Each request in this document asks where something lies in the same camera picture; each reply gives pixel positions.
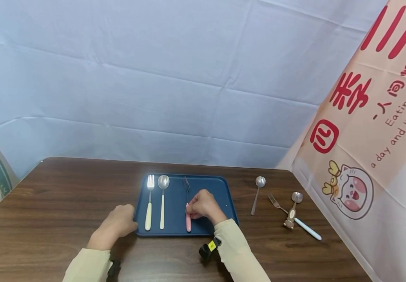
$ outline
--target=pink handle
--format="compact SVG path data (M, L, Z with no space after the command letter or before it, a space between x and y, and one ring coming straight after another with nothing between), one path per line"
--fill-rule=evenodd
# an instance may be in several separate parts
M186 213L186 230L190 232L192 230L192 224L190 222L190 214Z

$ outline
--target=person's left hand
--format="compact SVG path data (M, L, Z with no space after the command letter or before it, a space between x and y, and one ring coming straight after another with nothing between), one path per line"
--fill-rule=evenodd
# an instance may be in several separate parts
M118 238L135 231L138 225L133 221L134 211L129 204L116 206L93 233L87 249L110 250Z

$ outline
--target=hand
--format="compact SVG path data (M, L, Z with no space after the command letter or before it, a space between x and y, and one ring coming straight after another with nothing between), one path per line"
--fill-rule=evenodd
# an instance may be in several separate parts
M186 213L190 214L191 219L208 217L213 225L227 220L227 216L220 209L214 196L206 189L198 191L197 195L189 202Z
M125 237L137 229L134 222L135 208L132 205L116 206L99 228L93 232L87 249L110 250L118 238Z

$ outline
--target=spoon bowl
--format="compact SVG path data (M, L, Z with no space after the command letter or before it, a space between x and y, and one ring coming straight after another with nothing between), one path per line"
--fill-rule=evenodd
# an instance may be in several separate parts
M296 202L297 204L299 204L303 201L303 195L299 192L292 193L292 196L290 198L292 199L292 201Z
M161 175L158 178L158 186L164 191L170 184L170 178L167 175Z
M258 188L263 188L266 185L266 179L262 176L258 176L255 183Z

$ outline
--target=fork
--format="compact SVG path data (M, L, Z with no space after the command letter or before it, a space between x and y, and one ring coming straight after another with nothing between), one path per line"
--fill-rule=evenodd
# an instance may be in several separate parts
M151 229L151 191L154 189L154 174L148 175L148 180L147 180L147 189L150 191L150 197L148 201L148 207L147 207L147 217L145 219L145 230L150 231Z
M275 200L274 196L272 196L272 194L267 195L269 197L270 202L272 203L272 205L274 205L275 208L279 208L280 210L284 211L286 214L288 214L288 212L282 208L280 206L280 204L278 204L277 200ZM308 232L311 236L315 237L316 240L322 240L321 235L317 234L313 229L309 228L305 223L301 222L300 219L298 219L297 217L294 218L294 221L300 225L303 229L305 229L306 232Z
M183 178L183 184L184 184L184 188L186 189L186 208L189 206L189 189L190 189L190 185L189 185L189 181L187 181L186 176L184 176ZM188 232L192 231L192 223L190 221L190 214L188 214L186 212L186 230Z

